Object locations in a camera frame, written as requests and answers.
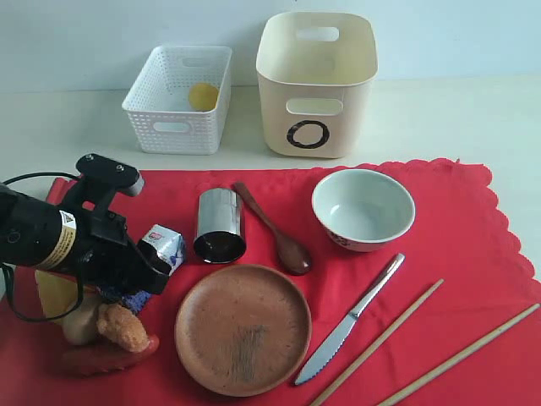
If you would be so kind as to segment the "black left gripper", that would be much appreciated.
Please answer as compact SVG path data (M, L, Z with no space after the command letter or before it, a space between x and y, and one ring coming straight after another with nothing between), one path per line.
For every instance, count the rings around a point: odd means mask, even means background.
M79 272L90 285L112 287L121 294L146 291L161 294L172 267L150 243L140 239L137 248L151 265L144 266L128 246L126 220L110 210L88 210L64 204L77 222L76 240L63 260L63 274L75 277Z

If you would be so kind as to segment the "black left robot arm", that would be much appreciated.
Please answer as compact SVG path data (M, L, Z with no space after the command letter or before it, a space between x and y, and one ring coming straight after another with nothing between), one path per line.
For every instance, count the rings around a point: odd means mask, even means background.
M160 294L173 268L128 236L109 206L121 188L80 179L58 205L1 186L1 260L75 277L80 284Z

